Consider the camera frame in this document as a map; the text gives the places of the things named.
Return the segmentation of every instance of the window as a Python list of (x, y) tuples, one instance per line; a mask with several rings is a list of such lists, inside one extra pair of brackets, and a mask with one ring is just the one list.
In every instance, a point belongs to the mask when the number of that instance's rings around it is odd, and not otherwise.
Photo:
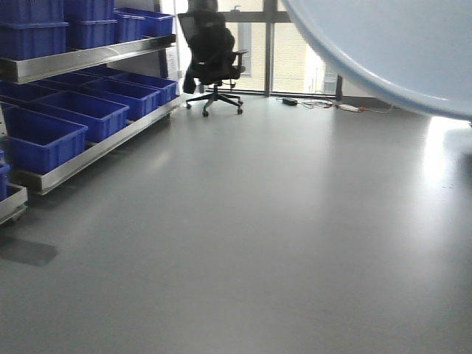
[(237, 46), (241, 49), (247, 49), (248, 52), (243, 56), (243, 65), (246, 68), (243, 76), (251, 76), (252, 59), (252, 25), (250, 22), (241, 22), (237, 24)]

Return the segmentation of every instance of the glass window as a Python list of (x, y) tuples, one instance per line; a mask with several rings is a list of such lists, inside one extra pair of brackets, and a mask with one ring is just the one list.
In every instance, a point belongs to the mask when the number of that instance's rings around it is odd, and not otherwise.
[(264, 90), (266, 73), (266, 26), (260, 23), (227, 23), (226, 26), (235, 37), (235, 50), (247, 49), (243, 56), (246, 71), (237, 81), (236, 89)]
[(287, 11), (285, 5), (280, 0), (277, 0), (277, 11)]
[(263, 0), (219, 0), (218, 11), (228, 12), (231, 10), (238, 11), (263, 11), (264, 1)]
[(307, 45), (293, 24), (275, 24), (274, 91), (335, 94), (337, 74)]

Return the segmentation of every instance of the gray floor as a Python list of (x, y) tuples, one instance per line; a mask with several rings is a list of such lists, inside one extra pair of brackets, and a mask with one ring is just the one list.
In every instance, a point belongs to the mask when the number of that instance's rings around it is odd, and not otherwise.
[(472, 129), (182, 109), (3, 235), (1, 354), (470, 353)]

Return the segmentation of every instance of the chair backrest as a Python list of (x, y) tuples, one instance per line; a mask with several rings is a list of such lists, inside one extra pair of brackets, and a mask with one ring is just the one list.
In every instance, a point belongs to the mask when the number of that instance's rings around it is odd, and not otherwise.
[(232, 52), (235, 39), (226, 28), (222, 14), (192, 11), (178, 14), (178, 19), (194, 60), (218, 59), (219, 54)]
[(199, 10), (216, 13), (218, 11), (218, 0), (189, 0), (188, 12)]

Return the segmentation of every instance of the chair armrest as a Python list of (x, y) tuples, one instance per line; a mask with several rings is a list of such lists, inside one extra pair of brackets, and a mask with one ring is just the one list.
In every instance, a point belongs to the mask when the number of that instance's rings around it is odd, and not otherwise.
[(241, 66), (243, 65), (243, 55), (248, 52), (247, 49), (241, 49), (236, 52), (233, 52), (237, 56), (237, 70), (241, 70)]

